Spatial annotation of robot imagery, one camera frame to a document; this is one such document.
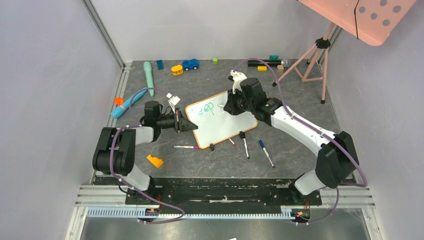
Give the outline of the white board orange frame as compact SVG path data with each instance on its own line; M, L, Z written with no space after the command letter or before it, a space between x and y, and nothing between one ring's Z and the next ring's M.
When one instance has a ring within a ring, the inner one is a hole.
M185 108L188 120L198 126L193 134L201 149L236 137L240 132L249 131L258 125L258 121L250 112L231 115L219 107L219 104L225 105L227 95L228 93L224 91Z

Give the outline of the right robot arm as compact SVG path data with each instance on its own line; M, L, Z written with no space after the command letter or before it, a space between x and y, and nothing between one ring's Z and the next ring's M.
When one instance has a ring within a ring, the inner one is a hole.
M251 113L256 120L281 130L298 140L317 157L316 167L298 177L289 189L289 199L302 204L312 192L337 188L359 166L353 138L345 131L334 133L306 120L282 101L267 97L255 77L230 76L224 111L233 116Z

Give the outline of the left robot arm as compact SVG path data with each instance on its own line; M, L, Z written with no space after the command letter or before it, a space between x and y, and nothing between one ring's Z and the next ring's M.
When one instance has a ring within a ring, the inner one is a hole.
M165 129L173 129L176 133L198 129L179 108L170 113L163 113L162 109L163 105L158 101L148 101L140 119L142 125L123 127L122 130L104 127L92 160L95 171L116 177L133 191L138 189L137 196L145 204L156 200L157 190L150 186L151 177L135 165L136 145L157 141Z

